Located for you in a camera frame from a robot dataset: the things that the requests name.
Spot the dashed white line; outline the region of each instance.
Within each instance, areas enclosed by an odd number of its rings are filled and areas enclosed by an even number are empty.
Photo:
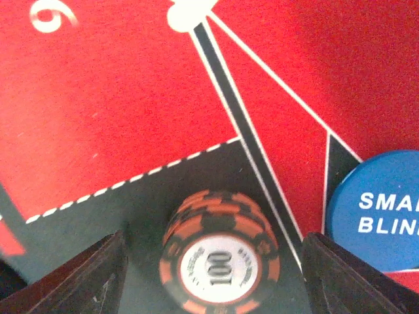
[[[35,220],[37,220],[40,217],[40,215],[35,215],[31,218],[29,218],[28,220],[26,220],[26,224],[30,224],[31,222],[34,222]]]
[[[112,190],[114,190],[114,189],[116,189],[116,188],[120,188],[122,185],[124,185],[125,184],[125,181],[121,181],[121,182],[118,182],[118,183],[115,183],[112,187],[111,187],[111,189]]]
[[[62,211],[63,209],[66,209],[66,208],[72,206],[73,204],[74,204],[74,201],[69,201],[68,203],[65,203],[64,205],[62,205],[60,207],[60,210]]]
[[[167,167],[170,168],[170,167],[176,166],[176,165],[180,164],[181,161],[182,161],[182,159],[178,159],[178,160],[175,160],[174,162],[170,162],[170,163],[168,163]]]
[[[98,190],[95,194],[93,194],[93,196],[99,196],[102,195],[103,193],[105,193],[107,191],[107,188],[102,188],[101,190]]]
[[[45,213],[43,213],[42,217],[46,217],[46,216],[52,215],[56,211],[57,211],[57,207],[55,207],[53,209],[50,209],[49,211],[46,211]]]
[[[195,157],[198,157],[199,155],[201,155],[201,152],[196,152],[195,154],[189,155],[186,157],[187,160],[191,160]]]
[[[235,141],[237,141],[237,140],[239,140],[239,139],[240,139],[239,137],[235,137],[235,138],[233,138],[233,139],[228,140],[228,141],[227,141],[227,142],[225,142],[225,143],[226,143],[226,144],[233,143],[233,142],[235,142]],[[204,150],[204,151],[206,151],[206,152],[211,152],[211,151],[213,151],[213,150],[215,150],[215,149],[217,149],[217,148],[219,148],[219,147],[221,147],[221,144],[214,145],[214,146],[212,146],[212,147],[210,147],[210,148],[207,148],[207,149],[206,149],[206,150]],[[192,159],[192,158],[195,158],[195,157],[197,157],[197,156],[201,155],[201,153],[203,153],[203,152],[195,152],[194,154],[189,155],[189,156],[186,158],[186,160],[190,160],[190,159]],[[182,159],[175,160],[174,162],[170,162],[170,163],[168,163],[168,164],[166,165],[166,167],[167,167],[167,168],[169,168],[169,167],[176,166],[176,165],[180,164],[182,161],[183,161]],[[163,166],[162,166],[162,167],[158,167],[158,168],[153,169],[153,170],[150,170],[150,171],[148,172],[148,175],[153,175],[153,174],[155,174],[155,173],[158,173],[158,172],[159,172],[159,171],[161,171],[162,169],[163,169]],[[130,183],[132,183],[132,182],[134,182],[134,181],[138,181],[138,180],[142,179],[143,177],[144,177],[144,173],[142,173],[142,174],[140,174],[140,175],[136,175],[136,176],[132,177],[132,178],[129,180],[129,182],[130,182]],[[128,182],[128,181],[121,181],[121,182],[119,182],[119,183],[115,183],[115,184],[114,184],[113,186],[111,186],[110,188],[102,188],[101,190],[96,191],[94,194],[85,195],[85,196],[83,196],[83,197],[79,198],[79,199],[78,199],[77,201],[75,201],[75,202],[74,202],[74,201],[70,201],[70,202],[68,202],[68,203],[63,204],[61,207],[55,207],[55,208],[53,208],[53,209],[49,209],[48,211],[45,211],[45,212],[42,214],[42,217],[47,217],[47,216],[49,216],[49,215],[52,215],[53,213],[55,213],[55,212],[58,210],[58,208],[59,208],[60,210],[67,209],[68,207],[71,207],[74,203],[82,203],[82,202],[84,202],[84,201],[88,200],[89,198],[91,198],[92,196],[95,196],[95,197],[96,197],[96,196],[102,195],[102,194],[106,193],[109,189],[114,190],[114,189],[116,189],[116,188],[121,187],[122,185],[124,185],[124,184],[125,184],[125,183],[127,183],[127,182]],[[33,217],[31,217],[31,218],[27,219],[27,220],[26,220],[26,224],[30,224],[31,222],[36,221],[36,220],[37,220],[40,216],[41,216],[41,215],[35,215],[35,216],[33,216]]]
[[[216,150],[217,148],[220,148],[221,144],[216,144],[214,146],[211,146],[210,148],[207,148],[207,152],[212,152],[213,150]]]
[[[83,201],[87,201],[89,198],[90,198],[90,194],[89,194],[89,195],[85,195],[85,196],[83,196],[82,198],[79,198],[79,199],[77,200],[77,203],[81,203],[81,202],[83,202]]]
[[[155,173],[158,173],[159,171],[161,171],[163,169],[163,167],[158,167],[156,169],[150,170],[149,171],[149,175],[154,175]]]
[[[232,138],[232,139],[229,139],[227,142],[225,142],[225,143],[227,143],[227,144],[231,144],[231,143],[234,143],[234,142],[237,142],[237,141],[239,141],[239,140],[241,140],[242,138],[240,137],[240,136],[237,136],[237,137],[234,137],[234,138]]]
[[[141,174],[141,175],[136,175],[135,177],[132,177],[132,178],[130,179],[130,182],[132,183],[132,182],[134,182],[134,181],[138,181],[138,180],[140,180],[142,177],[144,177],[144,174]]]

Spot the white line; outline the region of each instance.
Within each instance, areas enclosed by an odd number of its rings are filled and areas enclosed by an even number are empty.
[[[118,182],[118,183],[115,183],[112,187],[111,187],[111,189],[112,190],[114,190],[114,189],[116,189],[116,188],[120,188],[122,185],[124,185],[125,184],[125,181],[121,181],[121,182]]]
[[[265,161],[265,163],[266,163],[266,165],[268,167],[268,170],[269,170],[272,178],[274,179],[276,188],[278,189],[278,192],[280,193],[280,196],[281,196],[281,198],[283,200],[283,203],[285,205],[285,208],[287,209],[287,212],[288,212],[289,216],[291,217],[291,220],[292,220],[292,222],[294,224],[294,227],[295,227],[295,229],[296,229],[296,231],[297,231],[300,239],[302,240],[302,234],[301,234],[299,225],[297,224],[297,221],[295,220],[294,214],[293,214],[293,212],[291,210],[291,207],[288,204],[288,200],[285,197],[285,193],[282,190],[282,187],[280,185],[280,182],[279,182],[278,178],[276,177],[275,171],[274,171],[274,169],[272,167],[272,164],[269,161],[269,158],[268,158],[267,153],[264,150],[264,147],[262,145],[262,142],[259,139],[259,136],[257,135],[256,128],[253,125],[252,120],[250,119],[249,113],[248,113],[248,111],[246,109],[246,106],[244,105],[243,99],[240,96],[240,92],[237,89],[236,83],[234,82],[234,79],[233,79],[233,77],[232,77],[232,75],[230,73],[230,70],[228,69],[227,63],[226,63],[226,61],[225,61],[225,59],[223,57],[223,54],[222,54],[222,52],[221,52],[221,50],[220,50],[220,48],[219,48],[219,46],[217,44],[217,41],[215,40],[215,37],[214,37],[214,34],[212,33],[212,30],[210,28],[210,25],[208,24],[208,22],[206,20],[204,22],[202,22],[202,24],[204,25],[204,28],[206,29],[206,31],[208,33],[208,37],[209,37],[209,39],[211,41],[211,44],[213,45],[214,51],[217,54],[217,56],[219,58],[219,61],[221,63],[221,66],[223,67],[224,72],[225,72],[225,74],[226,74],[226,76],[228,78],[228,81],[230,82],[230,85],[232,86],[233,92],[234,92],[234,94],[237,97],[237,100],[238,100],[238,103],[240,105],[240,108],[242,109],[243,114],[244,114],[244,116],[246,118],[246,121],[249,124],[250,130],[251,130],[253,136],[255,137],[257,146],[258,146],[259,150],[261,151],[262,157],[263,157],[263,159],[264,159],[264,161]]]
[[[237,141],[239,141],[239,140],[241,140],[241,139],[242,139],[242,137],[237,136],[237,137],[234,137],[234,138],[232,138],[232,139],[229,139],[226,143],[227,143],[227,144],[231,144],[231,143],[237,142]]]
[[[55,207],[53,209],[50,209],[50,210],[46,211],[45,213],[43,213],[42,217],[46,217],[46,216],[52,215],[56,211],[57,211],[57,207]]]
[[[175,160],[174,162],[170,162],[170,163],[168,163],[167,168],[176,166],[176,165],[180,164],[181,161],[182,161],[182,159],[178,159],[178,160]]]
[[[331,133],[336,140],[346,148],[357,160],[362,162],[361,157],[359,157],[350,147],[346,144],[336,133],[333,131],[330,126],[324,122],[317,113],[314,112],[301,98],[297,95],[269,66],[262,60],[247,44],[245,44],[224,22],[210,11],[208,14],[210,17],[246,54],[249,55],[254,62],[256,62],[268,75],[275,80],[310,116],[313,117],[321,126],[323,126],[327,132]]]
[[[140,180],[142,177],[144,177],[144,175],[143,175],[143,174],[141,174],[141,175],[136,175],[135,177],[132,177],[132,178],[130,179],[130,182],[132,183],[132,182],[134,182],[134,181]]]
[[[329,172],[329,151],[330,151],[330,133],[327,132],[326,156],[325,156],[325,177],[323,182],[323,213],[321,214],[321,232],[325,234],[326,221],[326,198],[327,198],[327,173]]]
[[[417,273],[419,270],[397,270],[397,271],[386,271],[387,273]]]
[[[96,196],[102,195],[106,191],[107,191],[107,188],[102,188],[101,190],[98,190],[95,194],[93,194],[93,196],[96,197]]]
[[[158,167],[156,169],[150,170],[149,175],[154,175],[155,173],[158,173],[163,167]]]
[[[74,204],[74,201],[69,201],[68,203],[65,203],[64,205],[62,205],[60,207],[60,210],[62,211],[63,209],[66,209],[66,208],[72,206],[73,204]]]
[[[235,95],[236,95],[236,97],[237,97],[237,99],[239,101],[239,104],[240,104],[240,106],[241,106],[241,108],[242,108],[242,110],[243,110],[243,112],[245,114],[245,117],[247,119],[247,122],[249,123],[249,126],[250,126],[250,128],[251,128],[251,130],[253,132],[253,135],[255,136],[255,138],[257,140],[257,143],[259,145],[259,148],[260,148],[260,150],[261,150],[264,158],[267,158],[266,157],[266,153],[264,153],[263,147],[262,147],[262,145],[260,143],[260,140],[257,137],[256,130],[255,130],[255,128],[254,128],[254,126],[253,126],[253,124],[252,124],[252,122],[250,120],[250,117],[249,117],[249,115],[248,115],[248,113],[246,111],[246,108],[244,107],[243,100],[240,97],[240,93],[239,93],[239,91],[238,91],[238,89],[237,89],[237,87],[236,87],[236,85],[234,83],[234,80],[233,80],[233,78],[232,78],[232,76],[230,74],[230,71],[228,70],[228,67],[227,67],[227,64],[226,64],[226,62],[224,60],[224,57],[223,57],[223,55],[222,55],[222,53],[221,53],[221,51],[220,51],[220,49],[218,47],[218,44],[217,44],[217,42],[216,42],[216,40],[215,40],[215,38],[213,36],[213,33],[211,31],[211,28],[208,25],[208,22],[206,20],[203,21],[202,24],[203,24],[204,28],[207,31],[208,37],[209,37],[209,39],[211,41],[211,44],[213,45],[213,48],[215,50],[215,53],[217,54],[217,56],[218,56],[218,58],[219,58],[219,60],[221,62],[221,65],[223,66],[223,69],[225,71],[225,74],[226,74],[226,76],[227,76],[227,78],[228,78],[228,80],[229,80],[229,82],[230,82],[230,84],[231,84],[231,86],[233,88],[233,91],[234,91],[234,93],[235,93]],[[234,117],[233,117],[233,115],[232,115],[232,113],[230,111],[230,107],[228,106],[228,103],[227,103],[227,101],[226,101],[226,99],[225,99],[225,97],[224,97],[224,95],[223,95],[223,93],[221,91],[221,88],[218,85],[217,79],[215,78],[215,75],[213,74],[213,72],[211,70],[211,67],[210,67],[210,65],[209,65],[209,63],[208,63],[208,61],[206,59],[206,56],[205,56],[205,54],[204,54],[204,52],[202,50],[202,47],[200,46],[200,43],[199,43],[198,39],[196,38],[196,35],[193,32],[191,32],[190,35],[191,35],[192,41],[194,42],[195,47],[196,47],[196,49],[197,49],[200,57],[201,57],[204,65],[205,65],[205,68],[207,69],[208,75],[209,75],[209,77],[210,77],[210,79],[211,79],[211,81],[212,81],[215,89],[217,90],[217,93],[219,94],[219,97],[221,99],[221,102],[223,103],[223,105],[224,105],[224,107],[225,107],[225,109],[227,111],[227,114],[230,117],[230,120],[231,120],[231,122],[232,122],[232,124],[234,126],[234,129],[236,130],[237,134],[240,136],[240,139],[241,139],[241,142],[242,142],[242,146],[243,146],[244,151],[245,151],[245,153],[247,155],[247,158],[249,159],[249,162],[250,162],[250,164],[251,164],[251,166],[252,166],[252,168],[253,168],[253,170],[255,172],[255,175],[258,178],[259,184],[261,185],[261,188],[263,189],[263,192],[265,194],[265,197],[268,200],[268,203],[269,203],[269,205],[270,205],[270,207],[272,209],[272,212],[273,212],[276,220],[278,221],[278,224],[280,225],[280,228],[281,228],[281,230],[283,232],[283,235],[284,235],[284,237],[285,237],[285,239],[286,239],[286,241],[287,241],[287,243],[289,245],[289,248],[290,248],[291,252],[293,253],[293,256],[294,256],[294,258],[295,258],[295,260],[296,260],[296,262],[297,262],[297,264],[298,264],[298,266],[299,266],[299,268],[301,270],[301,262],[300,262],[299,256],[298,256],[298,254],[297,254],[297,252],[296,252],[296,250],[295,250],[295,248],[293,246],[293,243],[292,243],[291,239],[289,238],[289,235],[287,233],[287,230],[285,229],[285,226],[283,225],[283,222],[282,222],[282,220],[281,220],[281,218],[280,218],[280,216],[278,214],[278,211],[275,208],[275,204],[274,204],[272,198],[270,197],[269,191],[268,191],[268,189],[267,189],[267,187],[266,187],[266,185],[265,185],[265,183],[264,183],[264,181],[262,179],[262,176],[261,176],[259,170],[257,169],[257,166],[255,164],[255,161],[253,160],[253,157],[252,157],[252,155],[251,155],[251,153],[249,151],[249,148],[247,147],[247,144],[246,144],[246,142],[244,141],[244,139],[242,137],[242,134],[240,132],[240,129],[238,128],[237,123],[236,123],[236,121],[235,121],[235,119],[234,119]],[[270,169],[271,174],[273,174],[272,167],[269,167],[270,164],[269,164],[268,160],[265,159],[265,162],[268,165],[268,168]],[[289,208],[289,205],[287,204],[285,195],[283,194],[283,192],[280,189],[279,185],[277,185],[277,187],[278,187],[278,190],[280,191],[281,197],[283,198],[284,204],[287,207],[288,213],[290,214],[290,217],[291,217],[291,220],[293,221],[293,224],[295,226],[295,229],[296,229],[298,235],[300,237],[302,237],[301,236],[301,232],[299,230],[299,227],[297,226],[297,223],[295,222],[294,216],[291,213],[291,209]]]
[[[215,88],[215,91],[218,94],[218,97],[220,97],[221,103],[224,106],[224,109],[227,112],[228,117],[230,118],[230,121],[233,125],[234,130],[236,131],[236,134],[241,136],[241,132],[240,129],[238,128],[238,125],[233,117],[233,114],[231,113],[230,107],[228,106],[227,100],[225,99],[225,96],[223,94],[223,92],[221,91],[220,86],[218,85],[217,79],[215,78],[215,75],[211,69],[210,64],[208,63],[207,58],[205,57],[205,53],[202,50],[201,44],[199,43],[198,38],[196,37],[195,33],[192,31],[189,33],[189,35],[191,36],[192,42],[195,45],[196,50],[198,51],[199,56],[201,57],[202,63],[204,64],[204,67],[207,70],[207,73],[209,75],[209,78],[211,79],[213,86]]]
[[[207,148],[207,152],[212,152],[213,150],[216,150],[217,148],[220,148],[221,144],[216,144],[214,146],[211,146],[210,148]]]
[[[196,152],[195,154],[189,155],[186,157],[187,160],[191,160],[195,157],[198,157],[199,155],[201,155],[201,152]]]
[[[89,195],[85,195],[85,196],[83,196],[82,198],[79,198],[79,199],[77,200],[77,203],[79,204],[79,203],[82,203],[82,202],[84,202],[84,201],[87,201],[89,198],[90,198],[90,194],[89,194]]]
[[[40,217],[40,215],[35,215],[31,218],[29,218],[28,220],[26,220],[26,224],[30,224],[31,222],[34,222],[35,220],[37,220]]]

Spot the white number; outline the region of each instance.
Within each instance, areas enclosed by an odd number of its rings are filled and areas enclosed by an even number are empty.
[[[49,10],[52,13],[52,20],[49,22],[40,21],[38,19],[38,13],[43,10]],[[32,25],[35,29],[42,33],[52,33],[61,26],[61,14],[68,17],[71,25],[76,26],[79,24],[73,11],[62,3],[60,0],[38,0],[32,4],[29,12]]]

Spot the poker chip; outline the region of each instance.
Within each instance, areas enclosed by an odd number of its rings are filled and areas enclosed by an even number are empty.
[[[419,151],[380,154],[356,167],[327,207],[332,239],[381,272],[419,266]]]
[[[184,310],[248,313],[271,295],[280,257],[262,216],[241,194],[202,191],[183,202],[164,236],[160,278]]]
[[[241,193],[201,191],[189,196],[179,209],[172,215],[166,233],[163,237],[163,244],[173,234],[174,230],[188,218],[198,215],[202,211],[224,211],[226,213],[239,213],[252,218],[260,224],[271,237],[276,247],[278,242],[272,231],[272,227],[263,215],[261,208],[248,196]]]

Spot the red felt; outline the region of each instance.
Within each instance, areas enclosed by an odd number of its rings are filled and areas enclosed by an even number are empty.
[[[24,219],[235,137],[165,1],[64,1],[40,33],[3,2],[0,180]]]
[[[4,220],[0,219],[0,252],[4,256],[25,254],[25,248],[15,238]]]
[[[403,286],[419,293],[419,271],[400,271],[397,273],[387,273],[386,275]]]
[[[214,11],[363,159],[419,148],[417,1],[231,0]]]

